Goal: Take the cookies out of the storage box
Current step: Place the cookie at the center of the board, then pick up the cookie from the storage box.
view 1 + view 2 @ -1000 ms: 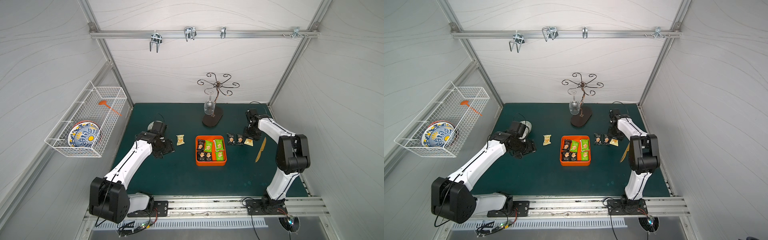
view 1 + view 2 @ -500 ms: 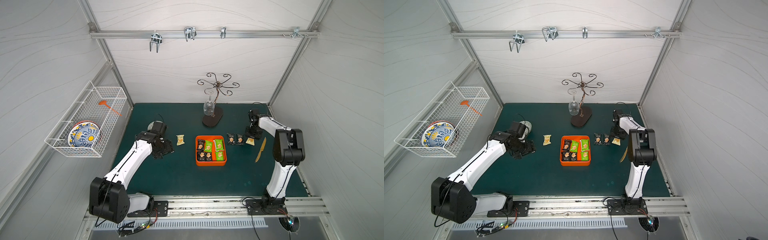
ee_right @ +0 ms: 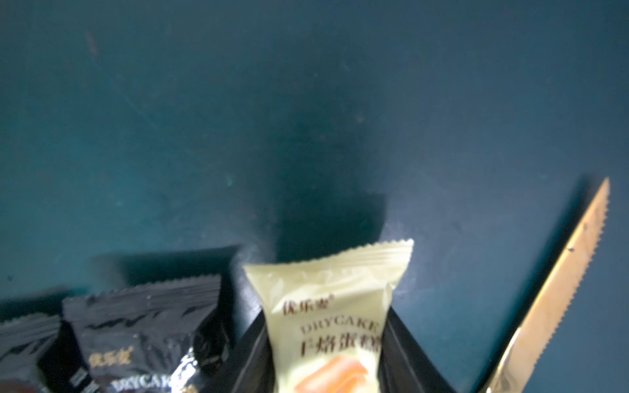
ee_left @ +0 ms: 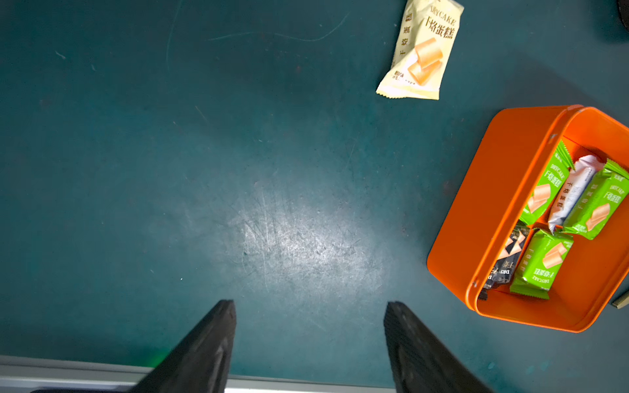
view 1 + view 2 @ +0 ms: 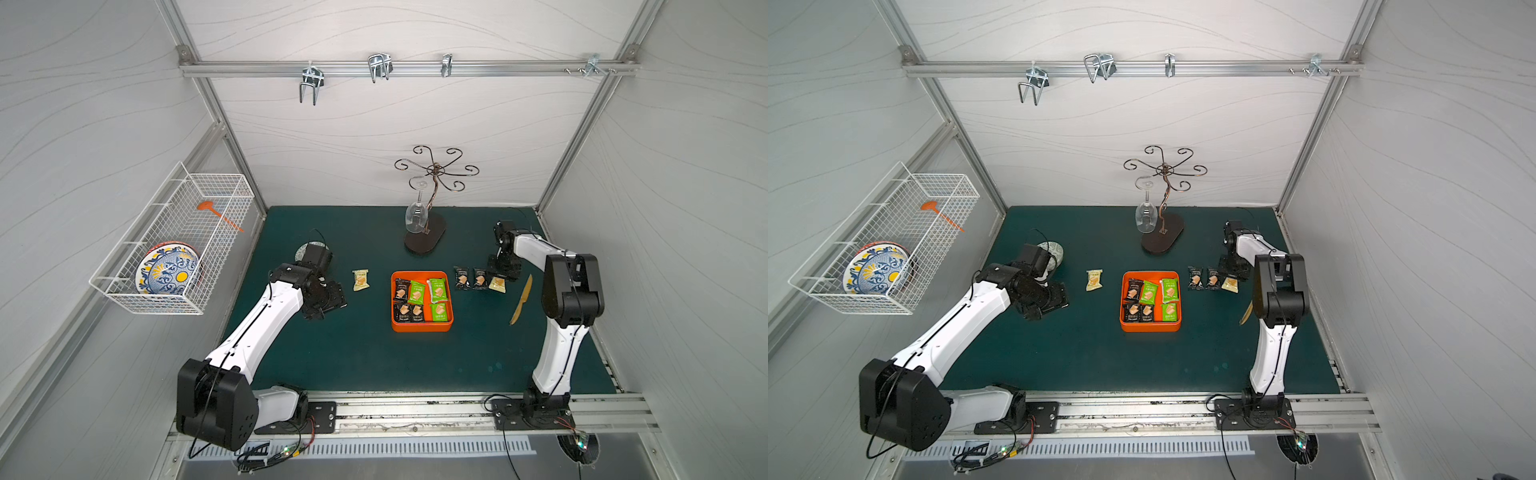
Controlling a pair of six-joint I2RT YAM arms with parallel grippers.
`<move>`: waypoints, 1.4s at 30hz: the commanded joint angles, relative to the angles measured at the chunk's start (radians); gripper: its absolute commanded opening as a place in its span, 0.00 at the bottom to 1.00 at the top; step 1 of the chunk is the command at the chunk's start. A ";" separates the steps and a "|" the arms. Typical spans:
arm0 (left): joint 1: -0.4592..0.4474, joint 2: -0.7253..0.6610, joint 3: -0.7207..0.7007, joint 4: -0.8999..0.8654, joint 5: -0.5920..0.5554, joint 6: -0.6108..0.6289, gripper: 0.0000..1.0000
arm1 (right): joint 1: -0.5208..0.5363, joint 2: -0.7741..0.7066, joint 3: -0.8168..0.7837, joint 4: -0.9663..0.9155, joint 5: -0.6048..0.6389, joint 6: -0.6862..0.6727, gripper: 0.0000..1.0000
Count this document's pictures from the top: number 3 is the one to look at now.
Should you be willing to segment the black cookie packet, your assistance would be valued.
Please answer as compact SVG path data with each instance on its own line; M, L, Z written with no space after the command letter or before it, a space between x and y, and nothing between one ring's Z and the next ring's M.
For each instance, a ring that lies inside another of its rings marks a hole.
M1 392L49 392L39 360L57 340L61 318L42 313L1 322Z
M200 392L226 362L230 337L217 274L147 283L62 302L102 392Z

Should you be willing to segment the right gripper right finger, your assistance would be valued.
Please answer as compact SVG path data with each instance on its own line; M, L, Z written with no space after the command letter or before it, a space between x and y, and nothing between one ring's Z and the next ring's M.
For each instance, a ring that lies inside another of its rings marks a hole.
M380 391L390 393L452 393L393 308L388 311L380 359Z

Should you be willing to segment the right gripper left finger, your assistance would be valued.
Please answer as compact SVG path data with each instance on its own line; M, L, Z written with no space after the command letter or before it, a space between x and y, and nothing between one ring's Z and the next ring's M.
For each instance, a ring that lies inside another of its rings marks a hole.
M275 367L262 311L230 352L226 362L219 367L201 392L275 392Z

